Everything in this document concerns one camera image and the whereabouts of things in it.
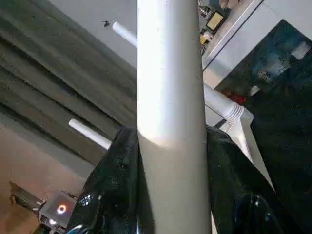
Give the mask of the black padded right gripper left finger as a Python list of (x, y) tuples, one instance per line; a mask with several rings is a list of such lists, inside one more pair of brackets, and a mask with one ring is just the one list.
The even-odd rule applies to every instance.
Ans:
[(122, 127), (78, 197), (67, 234), (152, 234), (154, 218), (138, 132)]

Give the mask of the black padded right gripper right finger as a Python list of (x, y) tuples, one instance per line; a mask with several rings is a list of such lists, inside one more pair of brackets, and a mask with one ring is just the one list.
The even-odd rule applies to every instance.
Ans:
[(230, 136), (206, 127), (210, 203), (219, 234), (299, 234), (261, 172)]

